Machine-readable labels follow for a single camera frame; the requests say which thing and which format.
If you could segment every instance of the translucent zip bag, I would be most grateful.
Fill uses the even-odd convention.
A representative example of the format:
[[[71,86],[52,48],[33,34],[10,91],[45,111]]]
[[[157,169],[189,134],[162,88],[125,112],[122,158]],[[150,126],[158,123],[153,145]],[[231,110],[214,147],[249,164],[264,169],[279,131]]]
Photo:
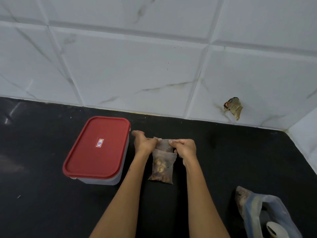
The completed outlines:
[[[269,221],[283,226],[289,238],[302,238],[280,198],[256,194],[238,186],[235,200],[248,238],[263,238],[262,230],[266,231]]]
[[[168,139],[163,139],[153,150],[152,175],[149,180],[158,180],[164,183],[173,184],[173,166],[177,154],[173,153],[173,147]]]

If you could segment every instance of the red lid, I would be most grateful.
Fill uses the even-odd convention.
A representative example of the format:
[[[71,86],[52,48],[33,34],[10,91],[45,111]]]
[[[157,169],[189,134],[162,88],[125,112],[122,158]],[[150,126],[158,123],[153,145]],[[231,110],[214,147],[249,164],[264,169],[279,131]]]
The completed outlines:
[[[90,118],[70,150],[63,173],[68,177],[110,179],[121,168],[130,122],[124,118]]]

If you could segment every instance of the plastic container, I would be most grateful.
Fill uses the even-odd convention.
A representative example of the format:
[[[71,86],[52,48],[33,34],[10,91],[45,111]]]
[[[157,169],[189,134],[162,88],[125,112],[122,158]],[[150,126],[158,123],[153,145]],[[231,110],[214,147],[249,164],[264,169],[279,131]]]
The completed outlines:
[[[90,118],[70,150],[63,173],[86,184],[116,185],[129,144],[130,122],[124,118]]]

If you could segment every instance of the label with red border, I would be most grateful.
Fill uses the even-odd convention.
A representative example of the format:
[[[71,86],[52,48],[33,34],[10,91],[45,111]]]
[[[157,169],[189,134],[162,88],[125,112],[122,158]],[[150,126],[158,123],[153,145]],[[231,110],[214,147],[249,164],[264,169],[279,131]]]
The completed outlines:
[[[98,142],[97,142],[96,147],[100,148],[102,143],[103,143],[103,141],[104,141],[103,139],[99,139]]]

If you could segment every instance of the torn sticker residue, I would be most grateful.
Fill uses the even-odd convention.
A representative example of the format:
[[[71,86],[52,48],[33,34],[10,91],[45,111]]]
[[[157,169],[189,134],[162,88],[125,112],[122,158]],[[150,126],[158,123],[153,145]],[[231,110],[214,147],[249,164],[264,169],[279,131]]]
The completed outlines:
[[[224,103],[224,110],[230,112],[236,117],[238,121],[240,119],[241,110],[243,109],[240,100],[237,97],[229,99]]]

